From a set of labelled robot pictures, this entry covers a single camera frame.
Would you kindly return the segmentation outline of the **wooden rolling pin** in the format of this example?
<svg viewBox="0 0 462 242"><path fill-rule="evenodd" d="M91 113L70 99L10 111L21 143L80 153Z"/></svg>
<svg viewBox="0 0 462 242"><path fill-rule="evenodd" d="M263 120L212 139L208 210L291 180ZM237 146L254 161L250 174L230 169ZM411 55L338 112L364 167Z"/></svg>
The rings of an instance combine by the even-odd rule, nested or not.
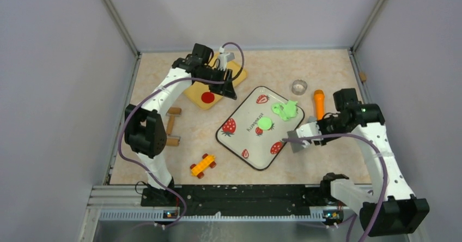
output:
<svg viewBox="0 0 462 242"><path fill-rule="evenodd" d="M167 125L166 125L166 134L167 134L167 141L166 141L166 146L169 147L178 147L180 144L180 136L174 136L172 135L173 133L173 128L175 124L175 119L176 117L179 117L182 113L182 109L180 107L171 107L167 111Z"/></svg>

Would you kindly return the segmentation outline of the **metal scraper brown handle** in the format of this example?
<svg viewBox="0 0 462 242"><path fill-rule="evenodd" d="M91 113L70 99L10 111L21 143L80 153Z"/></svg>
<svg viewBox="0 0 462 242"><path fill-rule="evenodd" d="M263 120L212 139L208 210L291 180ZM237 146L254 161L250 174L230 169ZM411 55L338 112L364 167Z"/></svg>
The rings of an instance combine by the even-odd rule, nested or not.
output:
<svg viewBox="0 0 462 242"><path fill-rule="evenodd" d="M290 147L293 153L298 153L306 148L306 145L303 143L291 142Z"/></svg>

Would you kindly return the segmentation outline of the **metal ring cutter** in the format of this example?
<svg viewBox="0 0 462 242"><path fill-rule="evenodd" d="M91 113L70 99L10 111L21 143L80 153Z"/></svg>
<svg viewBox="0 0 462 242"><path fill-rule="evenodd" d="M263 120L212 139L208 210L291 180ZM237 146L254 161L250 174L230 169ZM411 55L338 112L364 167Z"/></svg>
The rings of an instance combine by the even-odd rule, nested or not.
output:
<svg viewBox="0 0 462 242"><path fill-rule="evenodd" d="M291 92L294 95L304 95L308 88L308 84L304 80L294 80L291 84Z"/></svg>

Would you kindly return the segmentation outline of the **round green dough wrapper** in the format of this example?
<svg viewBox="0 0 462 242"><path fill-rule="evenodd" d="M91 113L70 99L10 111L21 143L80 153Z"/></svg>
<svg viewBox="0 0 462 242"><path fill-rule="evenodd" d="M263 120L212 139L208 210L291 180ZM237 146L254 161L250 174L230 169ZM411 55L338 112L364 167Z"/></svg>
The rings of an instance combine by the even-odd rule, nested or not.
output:
<svg viewBox="0 0 462 242"><path fill-rule="evenodd" d="M273 122L269 117L261 117L257 122L257 126L262 130L270 130L273 127Z"/></svg>

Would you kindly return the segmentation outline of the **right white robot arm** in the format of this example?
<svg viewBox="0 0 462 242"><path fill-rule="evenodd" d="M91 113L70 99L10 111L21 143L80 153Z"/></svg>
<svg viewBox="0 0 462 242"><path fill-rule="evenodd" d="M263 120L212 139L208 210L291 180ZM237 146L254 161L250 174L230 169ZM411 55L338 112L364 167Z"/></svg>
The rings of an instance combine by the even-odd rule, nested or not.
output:
<svg viewBox="0 0 462 242"><path fill-rule="evenodd" d="M372 192L359 189L344 174L328 173L320 182L319 197L327 205L341 201L359 217L366 237L411 234L430 208L425 198L417 198L404 179L388 142L384 116L377 104L359 101L353 88L333 94L336 115L317 121L324 146L338 138L354 138L366 164Z"/></svg>

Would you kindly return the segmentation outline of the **green dough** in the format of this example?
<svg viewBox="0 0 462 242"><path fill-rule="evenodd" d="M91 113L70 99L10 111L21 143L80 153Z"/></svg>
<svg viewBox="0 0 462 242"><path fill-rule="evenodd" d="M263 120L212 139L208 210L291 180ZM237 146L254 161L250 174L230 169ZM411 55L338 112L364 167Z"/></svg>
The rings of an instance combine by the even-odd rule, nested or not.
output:
<svg viewBox="0 0 462 242"><path fill-rule="evenodd" d="M286 104L278 102L271 105L271 110L278 115L281 120L288 121L295 118L298 114L297 101L288 100Z"/></svg>

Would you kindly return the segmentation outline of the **white strawberry tray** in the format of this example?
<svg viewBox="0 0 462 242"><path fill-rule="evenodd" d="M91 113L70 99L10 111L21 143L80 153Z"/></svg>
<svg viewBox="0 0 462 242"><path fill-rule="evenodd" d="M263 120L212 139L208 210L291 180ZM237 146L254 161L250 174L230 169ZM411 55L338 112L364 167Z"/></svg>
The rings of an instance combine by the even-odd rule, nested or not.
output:
<svg viewBox="0 0 462 242"><path fill-rule="evenodd" d="M268 87L255 88L217 129L217 142L253 169L267 169L285 146L283 139L287 132L295 130L305 118L298 104L297 116L288 121L272 112L272 104L286 104L287 101ZM270 130L257 126L261 117L271 118L273 127Z"/></svg>

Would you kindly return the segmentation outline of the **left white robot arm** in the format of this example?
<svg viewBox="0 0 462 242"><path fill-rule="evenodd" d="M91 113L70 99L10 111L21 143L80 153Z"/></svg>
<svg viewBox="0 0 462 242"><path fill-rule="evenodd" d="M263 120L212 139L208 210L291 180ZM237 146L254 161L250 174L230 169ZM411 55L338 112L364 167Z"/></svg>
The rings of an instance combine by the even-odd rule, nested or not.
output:
<svg viewBox="0 0 462 242"><path fill-rule="evenodd" d="M118 137L119 156L142 167L149 186L155 188L154 199L161 205L174 201L173 177L167 169L163 150L167 133L163 118L178 97L196 82L208 86L213 94L237 99L233 82L241 70L233 73L227 64L235 57L224 43L215 55L213 49L195 44L191 53L176 59L166 77L137 105L125 108L123 129Z"/></svg>

